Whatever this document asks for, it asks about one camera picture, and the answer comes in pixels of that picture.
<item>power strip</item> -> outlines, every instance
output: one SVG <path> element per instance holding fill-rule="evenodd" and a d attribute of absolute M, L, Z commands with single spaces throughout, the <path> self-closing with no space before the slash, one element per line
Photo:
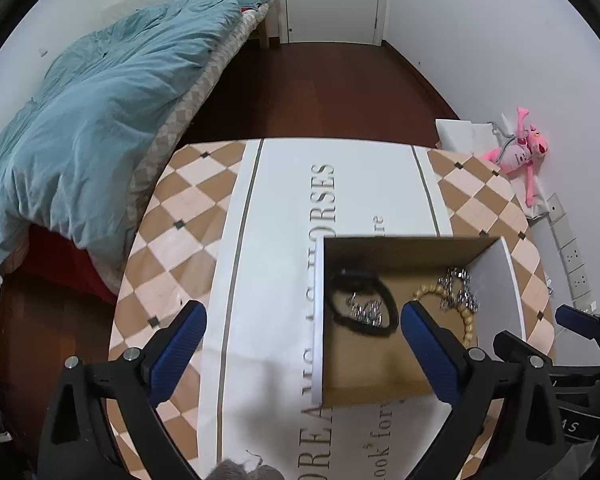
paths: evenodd
<path fill-rule="evenodd" d="M 587 269 L 585 267 L 576 235 L 567 213 L 554 193 L 547 200 L 549 207 L 549 222 L 554 233 L 555 243 L 560 252 L 560 259 L 567 275 L 573 306 L 578 310 L 592 314 L 596 310 L 596 300 L 593 297 Z"/>

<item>gray fluffy object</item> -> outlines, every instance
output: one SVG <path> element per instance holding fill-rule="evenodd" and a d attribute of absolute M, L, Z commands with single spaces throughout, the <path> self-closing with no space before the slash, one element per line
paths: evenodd
<path fill-rule="evenodd" d="M 258 464 L 257 468 L 247 473 L 243 465 L 225 460 L 206 477 L 206 480 L 285 480 L 282 473 L 269 465 Z"/>

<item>screw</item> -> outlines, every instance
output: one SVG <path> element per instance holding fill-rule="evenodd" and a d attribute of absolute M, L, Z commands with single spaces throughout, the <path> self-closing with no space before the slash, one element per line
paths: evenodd
<path fill-rule="evenodd" d="M 140 356 L 139 348 L 127 348 L 122 354 L 122 358 L 125 361 L 135 361 Z"/>
<path fill-rule="evenodd" d="M 479 348 L 469 348 L 469 357 L 474 361 L 483 361 L 486 355 Z"/>
<path fill-rule="evenodd" d="M 544 366 L 544 361 L 537 355 L 532 355 L 529 358 L 529 362 L 531 363 L 533 368 L 542 368 Z"/>
<path fill-rule="evenodd" d="M 64 360 L 64 367 L 69 369 L 75 368 L 77 367 L 79 362 L 80 359 L 78 359 L 75 355 L 72 355 L 71 357 L 68 357 Z"/>

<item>white wall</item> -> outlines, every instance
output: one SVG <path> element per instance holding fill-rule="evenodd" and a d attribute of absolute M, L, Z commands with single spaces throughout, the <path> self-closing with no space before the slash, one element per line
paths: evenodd
<path fill-rule="evenodd" d="M 81 36 L 102 28 L 101 11 L 118 1 L 40 0 L 36 3 L 0 50 L 0 132 L 36 92 L 58 54 Z M 277 23 L 271 20 L 267 23 L 270 34 L 276 36 Z M 44 57 L 40 57 L 41 48 L 48 50 Z"/>
<path fill-rule="evenodd" d="M 385 39 L 461 119 L 531 110 L 600 310 L 600 40 L 567 0 L 389 0 Z"/>

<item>cardboard box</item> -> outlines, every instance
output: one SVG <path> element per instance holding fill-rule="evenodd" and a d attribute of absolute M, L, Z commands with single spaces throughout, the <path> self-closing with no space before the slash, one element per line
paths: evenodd
<path fill-rule="evenodd" d="M 400 327 L 388 338 L 369 337 L 331 320 L 324 295 L 329 277 L 342 268 L 376 272 L 400 312 L 421 285 L 436 283 L 449 267 L 464 267 L 480 305 L 474 322 L 476 346 L 496 358 L 493 337 L 498 332 L 509 330 L 526 339 L 520 292 L 503 238 L 320 238 L 315 254 L 315 406 L 385 402 L 432 391 Z M 433 295 L 421 303 L 440 326 L 462 341 L 464 324 L 458 311 L 441 311 L 440 298 Z"/>

